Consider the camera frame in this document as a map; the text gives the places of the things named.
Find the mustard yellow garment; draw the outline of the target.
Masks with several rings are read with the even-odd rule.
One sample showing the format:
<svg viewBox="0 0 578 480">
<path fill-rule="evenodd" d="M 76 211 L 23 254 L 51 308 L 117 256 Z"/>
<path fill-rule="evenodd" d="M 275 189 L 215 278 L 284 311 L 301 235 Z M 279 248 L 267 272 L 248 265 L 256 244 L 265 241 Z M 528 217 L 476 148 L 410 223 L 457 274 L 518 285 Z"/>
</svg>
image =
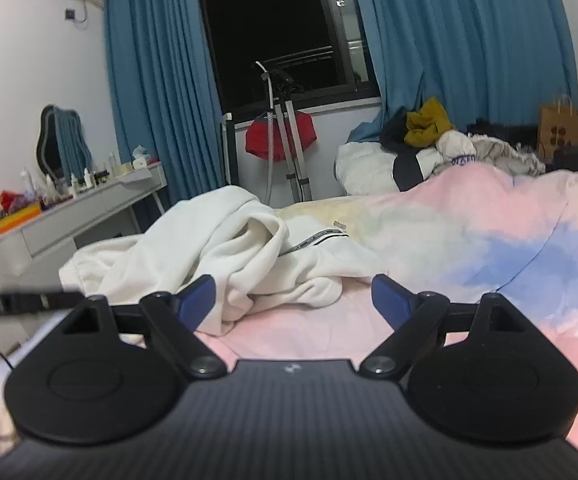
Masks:
<svg viewBox="0 0 578 480">
<path fill-rule="evenodd" d="M 404 142 L 413 148 L 430 148 L 444 133 L 454 129 L 441 102 L 430 98 L 419 110 L 407 113 Z"/>
</svg>

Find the white pillow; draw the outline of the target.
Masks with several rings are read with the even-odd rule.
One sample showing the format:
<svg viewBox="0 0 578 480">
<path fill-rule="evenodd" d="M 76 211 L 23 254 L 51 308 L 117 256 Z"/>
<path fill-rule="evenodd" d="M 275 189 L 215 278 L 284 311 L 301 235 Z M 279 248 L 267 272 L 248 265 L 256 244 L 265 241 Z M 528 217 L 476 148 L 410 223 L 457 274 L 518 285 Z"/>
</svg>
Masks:
<svg viewBox="0 0 578 480">
<path fill-rule="evenodd" d="M 349 142 L 339 146 L 336 179 L 347 195 L 380 195 L 399 192 L 393 178 L 396 155 L 377 142 Z"/>
</svg>

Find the white grey crumpled clothes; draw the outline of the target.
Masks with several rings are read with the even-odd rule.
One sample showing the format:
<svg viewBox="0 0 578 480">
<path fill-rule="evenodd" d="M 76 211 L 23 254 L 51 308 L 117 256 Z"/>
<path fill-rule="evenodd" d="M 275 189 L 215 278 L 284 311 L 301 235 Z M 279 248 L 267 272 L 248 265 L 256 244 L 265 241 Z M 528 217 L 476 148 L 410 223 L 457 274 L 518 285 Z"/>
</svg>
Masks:
<svg viewBox="0 0 578 480">
<path fill-rule="evenodd" d="M 546 165 L 534 153 L 519 151 L 493 136 L 458 130 L 444 132 L 431 148 L 420 151 L 416 159 L 423 179 L 432 174 L 441 174 L 450 167 L 466 166 L 470 162 L 482 162 L 510 176 L 538 177 L 546 172 Z"/>
</svg>

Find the blue curtain right panel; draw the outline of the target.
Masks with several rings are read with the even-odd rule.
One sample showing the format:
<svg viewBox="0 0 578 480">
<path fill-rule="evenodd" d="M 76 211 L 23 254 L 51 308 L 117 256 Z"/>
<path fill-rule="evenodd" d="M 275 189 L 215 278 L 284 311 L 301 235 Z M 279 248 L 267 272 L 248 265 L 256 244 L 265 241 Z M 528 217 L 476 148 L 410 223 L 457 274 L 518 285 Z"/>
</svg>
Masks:
<svg viewBox="0 0 578 480">
<path fill-rule="evenodd" d="M 381 98 L 352 142 L 427 99 L 462 129 L 477 119 L 534 125 L 541 106 L 578 98 L 562 0 L 356 0 Z"/>
</svg>

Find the grey vanity desk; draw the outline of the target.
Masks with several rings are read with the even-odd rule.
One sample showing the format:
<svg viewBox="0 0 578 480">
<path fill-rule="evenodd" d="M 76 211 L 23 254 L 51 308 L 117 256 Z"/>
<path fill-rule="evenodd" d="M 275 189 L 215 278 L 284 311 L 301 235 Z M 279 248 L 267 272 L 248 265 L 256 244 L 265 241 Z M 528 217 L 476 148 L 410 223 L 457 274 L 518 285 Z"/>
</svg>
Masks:
<svg viewBox="0 0 578 480">
<path fill-rule="evenodd" d="M 114 178 L 43 212 L 0 235 L 0 285 L 52 287 L 59 269 L 82 246 L 107 238 L 138 234 L 133 206 L 145 198 L 164 208 L 158 192 L 167 186 L 159 162 Z"/>
</svg>

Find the white tissue box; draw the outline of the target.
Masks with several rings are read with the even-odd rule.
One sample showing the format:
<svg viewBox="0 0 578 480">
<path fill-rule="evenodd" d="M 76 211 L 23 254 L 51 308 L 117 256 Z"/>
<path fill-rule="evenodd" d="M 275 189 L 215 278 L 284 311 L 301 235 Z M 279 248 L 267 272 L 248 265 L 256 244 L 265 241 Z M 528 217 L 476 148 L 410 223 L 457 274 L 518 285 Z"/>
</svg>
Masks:
<svg viewBox="0 0 578 480">
<path fill-rule="evenodd" d="M 133 161 L 132 166 L 135 170 L 147 168 L 151 161 L 151 156 L 144 146 L 138 145 L 132 151 Z"/>
</svg>

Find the orange box on desk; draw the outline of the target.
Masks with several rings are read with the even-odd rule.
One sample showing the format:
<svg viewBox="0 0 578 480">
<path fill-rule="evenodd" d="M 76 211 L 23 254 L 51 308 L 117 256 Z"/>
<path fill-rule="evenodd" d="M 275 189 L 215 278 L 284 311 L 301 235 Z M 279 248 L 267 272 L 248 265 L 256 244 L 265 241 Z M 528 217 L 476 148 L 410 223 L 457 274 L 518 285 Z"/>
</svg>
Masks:
<svg viewBox="0 0 578 480">
<path fill-rule="evenodd" d="M 24 223 L 39 217 L 42 214 L 41 205 L 31 204 L 0 220 L 0 235 L 22 226 Z"/>
</svg>

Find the white hooded sweatshirt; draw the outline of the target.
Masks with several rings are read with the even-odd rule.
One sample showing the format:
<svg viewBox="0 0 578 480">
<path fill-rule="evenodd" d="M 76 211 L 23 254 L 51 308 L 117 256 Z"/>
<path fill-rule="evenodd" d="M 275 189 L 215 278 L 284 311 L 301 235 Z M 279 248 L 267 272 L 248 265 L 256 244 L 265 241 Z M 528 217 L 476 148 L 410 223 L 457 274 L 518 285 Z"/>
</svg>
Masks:
<svg viewBox="0 0 578 480">
<path fill-rule="evenodd" d="M 243 188 L 225 186 L 181 200 L 143 234 L 77 250 L 59 278 L 86 296 L 135 304 L 209 275 L 215 300 L 199 330 L 222 336 L 244 316 L 284 304 L 330 306 L 347 278 L 368 283 L 385 270 L 344 229 L 306 214 L 285 219 Z"/>
</svg>

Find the blue curtain panel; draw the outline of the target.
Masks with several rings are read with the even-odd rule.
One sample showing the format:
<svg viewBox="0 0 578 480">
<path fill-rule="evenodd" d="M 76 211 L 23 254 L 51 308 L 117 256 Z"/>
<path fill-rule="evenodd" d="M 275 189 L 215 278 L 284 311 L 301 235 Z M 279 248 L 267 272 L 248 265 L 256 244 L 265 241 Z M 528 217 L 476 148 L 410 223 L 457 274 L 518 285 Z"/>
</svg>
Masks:
<svg viewBox="0 0 578 480">
<path fill-rule="evenodd" d="M 225 183 L 222 118 L 200 0 L 105 0 L 105 44 L 120 157 L 161 162 L 169 206 Z"/>
<path fill-rule="evenodd" d="M 352 142 L 427 99 L 462 129 L 477 119 L 534 125 L 541 106 L 578 98 L 562 0 L 356 0 L 381 98 Z"/>
</svg>

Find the blue curtain left panel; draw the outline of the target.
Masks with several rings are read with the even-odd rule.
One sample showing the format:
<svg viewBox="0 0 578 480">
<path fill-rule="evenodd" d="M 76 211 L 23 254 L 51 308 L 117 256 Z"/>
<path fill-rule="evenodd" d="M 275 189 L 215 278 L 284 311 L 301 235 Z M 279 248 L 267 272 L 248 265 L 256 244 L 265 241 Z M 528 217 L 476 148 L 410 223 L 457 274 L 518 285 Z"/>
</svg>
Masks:
<svg viewBox="0 0 578 480">
<path fill-rule="evenodd" d="M 200 0 L 105 0 L 105 44 L 120 157 L 161 162 L 169 206 L 225 183 L 222 118 Z"/>
</svg>

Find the pastel pink blue duvet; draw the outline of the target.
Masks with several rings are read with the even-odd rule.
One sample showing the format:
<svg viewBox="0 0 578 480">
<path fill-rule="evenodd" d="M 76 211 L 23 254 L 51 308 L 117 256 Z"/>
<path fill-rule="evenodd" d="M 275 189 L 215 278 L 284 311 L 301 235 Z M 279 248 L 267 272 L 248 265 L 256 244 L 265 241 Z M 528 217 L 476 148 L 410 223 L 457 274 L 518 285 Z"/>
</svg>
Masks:
<svg viewBox="0 0 578 480">
<path fill-rule="evenodd" d="M 406 193 L 331 198 L 279 214 L 344 230 L 413 292 L 462 302 L 499 292 L 578 369 L 578 172 L 511 177 L 472 162 Z M 569 438 L 578 448 L 578 415 Z"/>
</svg>

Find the dark window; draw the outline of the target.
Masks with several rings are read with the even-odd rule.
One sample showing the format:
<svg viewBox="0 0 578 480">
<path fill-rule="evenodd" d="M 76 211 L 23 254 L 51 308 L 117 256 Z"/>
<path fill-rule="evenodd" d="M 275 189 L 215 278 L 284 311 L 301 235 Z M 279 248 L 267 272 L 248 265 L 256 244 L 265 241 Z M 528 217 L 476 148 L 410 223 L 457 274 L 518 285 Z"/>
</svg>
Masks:
<svg viewBox="0 0 578 480">
<path fill-rule="evenodd" d="M 356 0 L 200 0 L 225 112 L 261 114 L 268 89 L 306 108 L 379 94 Z"/>
</svg>

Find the brown paper bag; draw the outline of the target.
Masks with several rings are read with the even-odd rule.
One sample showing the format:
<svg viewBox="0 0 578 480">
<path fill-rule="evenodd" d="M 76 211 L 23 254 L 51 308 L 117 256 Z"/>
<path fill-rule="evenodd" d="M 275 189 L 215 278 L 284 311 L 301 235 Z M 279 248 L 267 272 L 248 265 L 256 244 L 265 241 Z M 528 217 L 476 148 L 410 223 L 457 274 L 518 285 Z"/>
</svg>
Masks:
<svg viewBox="0 0 578 480">
<path fill-rule="evenodd" d="M 543 162 L 551 162 L 560 148 L 578 145 L 578 109 L 566 94 L 539 111 L 537 154 Z"/>
</svg>

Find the black wavy frame mirror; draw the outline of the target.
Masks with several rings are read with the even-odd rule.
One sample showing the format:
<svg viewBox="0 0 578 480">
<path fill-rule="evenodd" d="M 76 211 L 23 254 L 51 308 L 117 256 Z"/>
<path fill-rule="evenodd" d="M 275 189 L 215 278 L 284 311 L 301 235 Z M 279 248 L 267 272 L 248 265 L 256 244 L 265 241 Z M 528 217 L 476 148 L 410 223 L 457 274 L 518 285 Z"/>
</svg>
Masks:
<svg viewBox="0 0 578 480">
<path fill-rule="evenodd" d="M 53 181 L 69 182 L 71 174 L 83 179 L 85 169 L 94 169 L 80 115 L 55 105 L 42 109 L 35 155 L 42 173 Z"/>
</svg>

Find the silver folding stand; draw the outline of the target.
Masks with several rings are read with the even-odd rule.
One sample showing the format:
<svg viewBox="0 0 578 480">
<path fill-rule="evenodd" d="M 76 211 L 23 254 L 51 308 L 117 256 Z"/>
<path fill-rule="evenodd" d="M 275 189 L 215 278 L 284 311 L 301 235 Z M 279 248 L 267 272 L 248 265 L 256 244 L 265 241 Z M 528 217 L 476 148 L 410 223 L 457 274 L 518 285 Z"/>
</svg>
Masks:
<svg viewBox="0 0 578 480">
<path fill-rule="evenodd" d="M 311 181 L 307 174 L 303 144 L 300 136 L 297 113 L 291 99 L 292 91 L 298 89 L 293 79 L 280 68 L 268 70 L 260 61 L 254 65 L 261 70 L 261 79 L 266 84 L 266 141 L 267 177 L 264 203 L 269 205 L 273 197 L 275 166 L 275 128 L 286 164 L 286 180 L 295 203 L 313 200 Z"/>
</svg>

